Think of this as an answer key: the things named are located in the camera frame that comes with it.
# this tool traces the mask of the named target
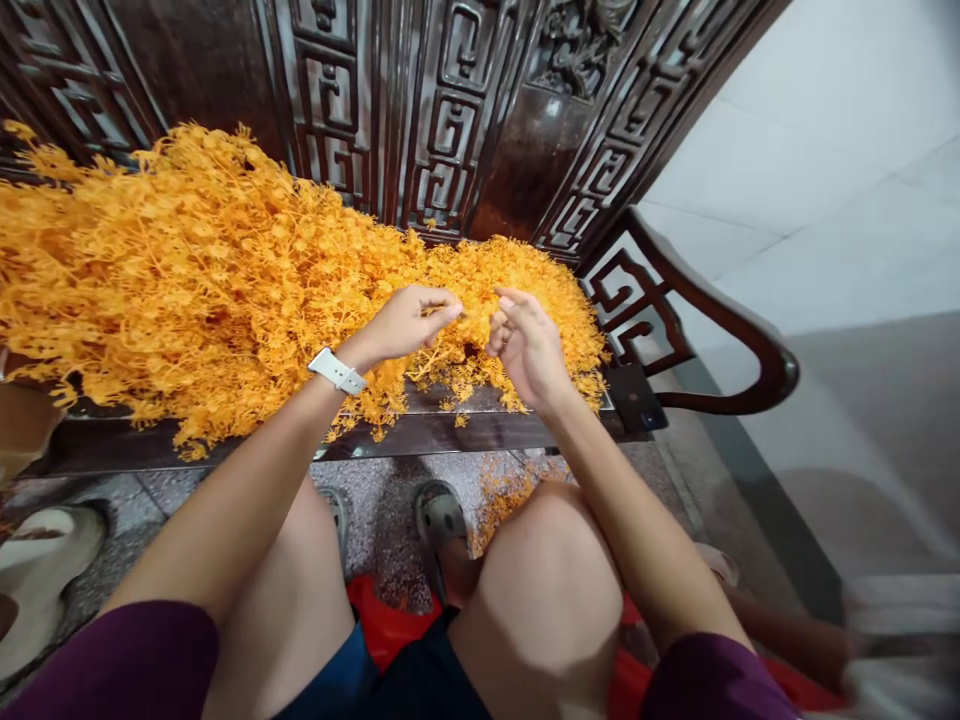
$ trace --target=white watch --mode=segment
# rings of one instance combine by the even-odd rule
[[[363,376],[352,367],[340,362],[330,348],[321,350],[307,365],[307,370],[323,375],[334,384],[337,390],[343,390],[351,395],[358,395],[367,386]]]

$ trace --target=person's left hand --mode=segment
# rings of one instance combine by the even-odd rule
[[[429,308],[437,309],[427,315]],[[370,322],[344,342],[337,357],[362,375],[383,360],[432,345],[461,312],[463,304],[449,290],[409,285],[397,290]]]

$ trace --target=beige shoe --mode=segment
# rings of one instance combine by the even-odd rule
[[[94,561],[106,534],[95,510],[58,506],[28,517],[0,547],[0,680],[54,639],[65,609],[60,595]]]
[[[730,587],[736,587],[740,584],[740,568],[729,555],[722,550],[717,550],[713,545],[705,543],[694,543],[700,552],[700,557],[710,566],[713,574],[720,578]]]

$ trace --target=purple shirt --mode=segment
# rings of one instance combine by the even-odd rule
[[[199,720],[217,652],[216,627],[200,608],[165,600],[125,605],[77,633],[3,720]],[[753,653],[709,634],[673,644],[653,675],[641,715],[797,718]]]

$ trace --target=tiled floor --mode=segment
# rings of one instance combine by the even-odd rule
[[[632,443],[623,449],[634,467],[671,510],[688,533],[697,540],[715,540],[734,556],[745,554],[744,576],[748,587],[761,598],[775,599],[784,607],[795,607],[795,596],[784,588],[782,570],[771,559],[769,548],[745,506],[718,501],[716,492],[705,493],[704,475],[716,490],[724,485],[717,473],[697,468],[689,458],[677,462],[675,455],[709,454],[695,427],[679,422],[679,432],[661,434],[657,443]],[[696,445],[685,438],[695,438]],[[437,478],[451,483],[460,495],[468,525],[475,526],[483,502],[481,473],[511,474],[523,465],[535,463],[538,474],[557,476],[565,469],[562,458],[540,456],[530,459],[516,452],[459,453],[426,457],[347,460],[314,463],[315,483],[340,488],[347,496],[350,531],[347,552],[348,576],[371,573],[380,594],[387,600],[401,598],[411,610],[429,608],[429,594],[423,580],[417,549],[412,504],[416,488]],[[688,473],[701,476],[688,478]],[[62,643],[92,618],[120,578],[133,566],[146,545],[166,519],[189,497],[202,480],[200,471],[156,472],[114,475],[100,480],[44,479],[25,481],[4,510],[14,522],[34,510],[55,503],[87,502],[107,514],[111,532],[94,564],[67,590],[67,611],[58,633]],[[729,478],[726,484],[733,490]]]

